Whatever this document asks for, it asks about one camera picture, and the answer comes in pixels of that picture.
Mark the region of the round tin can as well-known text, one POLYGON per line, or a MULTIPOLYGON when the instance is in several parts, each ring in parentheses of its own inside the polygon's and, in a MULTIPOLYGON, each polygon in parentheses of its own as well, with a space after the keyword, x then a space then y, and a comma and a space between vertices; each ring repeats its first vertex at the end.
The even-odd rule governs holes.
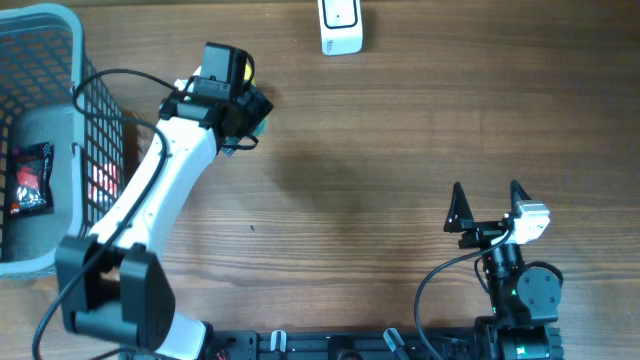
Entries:
POLYGON ((267 119, 267 118, 263 119, 263 120, 262 120, 262 121, 261 121, 261 122, 256 126, 256 128, 254 129, 254 131, 253 131, 252 135, 253 135, 253 136, 255 136, 255 137, 260 136, 260 135, 264 132, 264 130, 265 130, 265 128, 266 128, 267 123, 268 123, 268 119, 267 119))

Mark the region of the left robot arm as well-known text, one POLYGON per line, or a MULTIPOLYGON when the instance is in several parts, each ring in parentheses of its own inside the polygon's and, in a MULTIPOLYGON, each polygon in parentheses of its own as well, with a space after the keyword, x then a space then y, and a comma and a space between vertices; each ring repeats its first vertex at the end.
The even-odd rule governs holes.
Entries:
POLYGON ((256 88, 255 72, 247 51, 208 43, 200 68, 170 86, 125 190, 85 236, 68 236, 56 250, 59 294, 49 310, 67 331, 113 342, 119 352, 220 357, 212 326, 177 310, 161 256, 203 171, 220 154, 257 146, 273 104, 256 88))

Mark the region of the yellow mentos gum bottle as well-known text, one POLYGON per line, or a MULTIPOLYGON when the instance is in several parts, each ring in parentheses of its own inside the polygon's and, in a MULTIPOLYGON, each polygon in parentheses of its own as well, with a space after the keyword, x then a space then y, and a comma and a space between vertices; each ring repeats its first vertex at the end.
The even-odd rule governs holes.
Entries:
POLYGON ((251 84, 254 84, 254 65, 250 62, 246 63, 245 66, 245 73, 244 73, 244 85, 245 86, 250 86, 251 84))

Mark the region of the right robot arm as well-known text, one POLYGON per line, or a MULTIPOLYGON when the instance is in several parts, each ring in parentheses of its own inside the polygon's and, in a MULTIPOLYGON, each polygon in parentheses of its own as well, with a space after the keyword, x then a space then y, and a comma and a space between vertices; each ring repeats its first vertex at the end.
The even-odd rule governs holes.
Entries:
POLYGON ((542 261, 524 261, 521 247, 541 237, 551 220, 542 201, 533 200, 517 181, 510 184, 511 210, 496 221, 476 221, 460 183, 452 190, 444 225, 462 235, 461 249, 479 249, 493 314, 474 323, 479 359, 562 359, 558 306, 564 278, 542 261))

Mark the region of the black red snack packet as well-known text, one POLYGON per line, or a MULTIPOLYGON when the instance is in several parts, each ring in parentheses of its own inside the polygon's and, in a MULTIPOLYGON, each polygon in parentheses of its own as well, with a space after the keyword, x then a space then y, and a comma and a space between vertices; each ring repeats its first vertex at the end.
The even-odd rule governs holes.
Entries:
POLYGON ((55 147, 49 142, 14 147, 11 152, 9 214, 13 217, 46 212, 53 206, 50 178, 55 147))

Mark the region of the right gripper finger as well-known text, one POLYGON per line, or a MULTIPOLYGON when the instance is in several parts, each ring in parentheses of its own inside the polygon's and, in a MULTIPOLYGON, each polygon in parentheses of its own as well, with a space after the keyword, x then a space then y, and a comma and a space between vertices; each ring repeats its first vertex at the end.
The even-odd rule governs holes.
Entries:
POLYGON ((510 182, 510 203, 512 208, 516 208, 520 201, 528 201, 530 199, 531 197, 517 180, 510 182))
POLYGON ((448 233, 461 233, 473 228, 474 217, 460 182, 453 185, 451 204, 443 226, 448 233))

